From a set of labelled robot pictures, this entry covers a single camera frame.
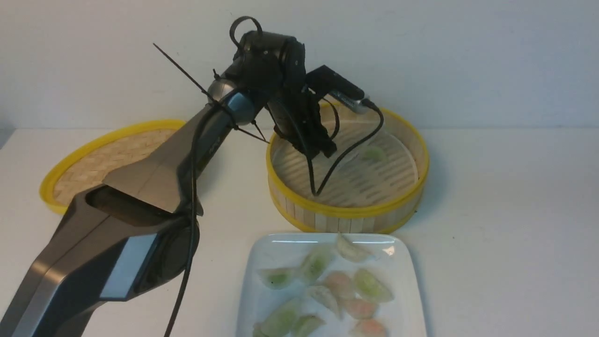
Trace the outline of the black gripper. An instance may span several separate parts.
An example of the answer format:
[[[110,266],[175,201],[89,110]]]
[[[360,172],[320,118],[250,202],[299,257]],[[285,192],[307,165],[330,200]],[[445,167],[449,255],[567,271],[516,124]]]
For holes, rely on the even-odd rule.
[[[321,124],[319,100],[309,89],[283,88],[268,100],[267,107],[281,139],[304,156],[310,155],[312,142],[326,158],[331,158],[337,147]]]

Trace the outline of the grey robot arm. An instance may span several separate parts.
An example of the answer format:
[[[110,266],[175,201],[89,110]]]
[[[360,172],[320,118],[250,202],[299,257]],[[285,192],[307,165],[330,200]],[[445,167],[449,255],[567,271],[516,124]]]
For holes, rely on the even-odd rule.
[[[100,305],[183,274],[171,331],[199,241],[197,178],[231,130],[266,108],[278,135],[308,159],[336,151],[308,91],[304,45],[261,29],[235,45],[233,63],[204,92],[201,111],[148,157],[73,197],[7,307],[3,337],[81,337]]]

